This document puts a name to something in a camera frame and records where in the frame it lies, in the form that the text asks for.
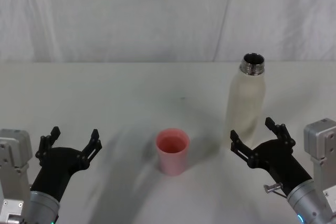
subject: blue led light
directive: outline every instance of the blue led light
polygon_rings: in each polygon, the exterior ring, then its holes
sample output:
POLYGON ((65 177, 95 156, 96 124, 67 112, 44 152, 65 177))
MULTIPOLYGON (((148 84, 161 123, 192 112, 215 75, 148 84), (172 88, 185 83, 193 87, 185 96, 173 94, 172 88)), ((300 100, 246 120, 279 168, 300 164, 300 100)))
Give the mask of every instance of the blue led light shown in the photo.
POLYGON ((301 215, 298 215, 298 218, 301 221, 301 223, 304 223, 303 218, 301 217, 301 215))

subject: cup rim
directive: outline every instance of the cup rim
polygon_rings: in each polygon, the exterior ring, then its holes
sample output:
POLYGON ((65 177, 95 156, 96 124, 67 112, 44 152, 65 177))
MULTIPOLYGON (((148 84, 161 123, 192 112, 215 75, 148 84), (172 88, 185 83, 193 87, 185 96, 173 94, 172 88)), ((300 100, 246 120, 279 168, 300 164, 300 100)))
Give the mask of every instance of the cup rim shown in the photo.
POLYGON ((164 129, 164 130, 160 131, 157 134, 157 136, 155 138, 155 144, 156 144, 157 150, 161 153, 164 153, 164 154, 167 154, 167 155, 178 155, 178 154, 181 154, 182 152, 185 152, 188 149, 189 144, 190 144, 190 139, 189 139, 188 135, 184 131, 182 131, 181 129, 167 128, 167 129, 164 129), (169 132, 172 133, 171 136, 176 136, 176 133, 179 133, 179 134, 182 135, 182 140, 185 142, 185 147, 181 151, 170 153, 170 152, 165 152, 165 151, 160 149, 160 147, 159 147, 159 141, 161 140, 160 137, 162 137, 163 134, 167 134, 167 133, 168 133, 167 135, 169 136, 169 132))

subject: metal lever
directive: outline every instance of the metal lever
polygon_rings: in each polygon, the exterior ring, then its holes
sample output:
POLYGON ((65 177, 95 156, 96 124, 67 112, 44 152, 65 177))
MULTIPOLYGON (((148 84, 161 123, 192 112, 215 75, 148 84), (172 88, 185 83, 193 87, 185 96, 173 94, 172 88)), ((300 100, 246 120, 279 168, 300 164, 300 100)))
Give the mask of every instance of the metal lever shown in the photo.
POLYGON ((267 194, 269 194, 269 193, 271 193, 273 191, 282 189, 282 183, 276 183, 276 184, 271 185, 271 186, 264 185, 264 189, 265 189, 265 192, 267 194))

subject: cable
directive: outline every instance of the cable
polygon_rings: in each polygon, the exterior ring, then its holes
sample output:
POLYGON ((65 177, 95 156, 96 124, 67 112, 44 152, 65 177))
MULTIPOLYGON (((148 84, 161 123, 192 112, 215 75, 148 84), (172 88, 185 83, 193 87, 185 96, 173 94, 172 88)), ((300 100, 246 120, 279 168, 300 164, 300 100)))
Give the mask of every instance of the cable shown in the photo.
POLYGON ((283 198, 287 199, 287 197, 286 197, 285 195, 283 195, 283 194, 280 194, 280 193, 278 193, 277 191, 273 191, 273 193, 275 193, 276 195, 279 195, 279 196, 281 196, 281 197, 283 197, 283 198))

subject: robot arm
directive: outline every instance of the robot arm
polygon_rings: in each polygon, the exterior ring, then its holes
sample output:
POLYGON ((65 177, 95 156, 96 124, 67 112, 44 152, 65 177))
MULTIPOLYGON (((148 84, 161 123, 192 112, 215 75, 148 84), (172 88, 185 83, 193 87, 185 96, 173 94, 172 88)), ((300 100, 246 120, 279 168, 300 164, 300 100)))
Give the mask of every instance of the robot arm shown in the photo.
POLYGON ((266 118, 266 127, 275 133, 276 140, 260 144, 254 150, 244 145, 235 131, 231 131, 231 150, 246 161, 250 168, 266 170, 276 184, 264 186, 267 193, 281 189, 288 203, 306 224, 336 223, 336 122, 323 119, 306 126, 305 151, 314 162, 314 180, 292 156, 295 141, 286 126, 275 125, 266 118))
POLYGON ((4 201, 0 224, 51 224, 58 219, 59 202, 71 176, 89 168, 90 162, 101 150, 97 130, 89 144, 78 151, 72 148, 52 148, 60 135, 54 127, 49 136, 42 136, 36 157, 41 170, 31 189, 27 178, 28 161, 32 157, 27 132, 0 131, 0 181, 4 201))

